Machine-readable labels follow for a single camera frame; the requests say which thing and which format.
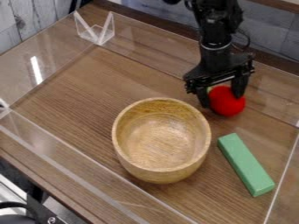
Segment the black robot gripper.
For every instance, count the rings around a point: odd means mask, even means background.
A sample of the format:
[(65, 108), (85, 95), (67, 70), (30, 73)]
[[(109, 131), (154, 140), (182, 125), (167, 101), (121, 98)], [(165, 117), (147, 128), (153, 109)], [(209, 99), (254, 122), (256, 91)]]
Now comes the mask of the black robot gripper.
[(201, 48), (201, 63), (183, 76), (187, 93), (197, 93), (201, 105), (211, 106), (209, 89), (225, 81), (231, 81), (231, 91), (239, 99), (248, 89), (249, 77), (254, 73), (254, 54), (234, 53), (230, 46), (219, 50)]

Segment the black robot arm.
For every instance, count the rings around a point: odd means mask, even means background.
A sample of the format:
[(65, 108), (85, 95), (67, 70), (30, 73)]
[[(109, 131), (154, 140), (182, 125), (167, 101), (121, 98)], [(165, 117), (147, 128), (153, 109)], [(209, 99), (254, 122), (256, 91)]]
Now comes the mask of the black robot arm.
[(256, 72), (254, 54), (234, 53), (233, 35), (243, 22), (238, 0), (163, 0), (170, 5), (185, 3), (199, 26), (201, 62), (183, 76), (186, 92), (198, 96), (205, 108), (211, 106), (209, 88), (231, 81), (233, 95), (239, 99)]

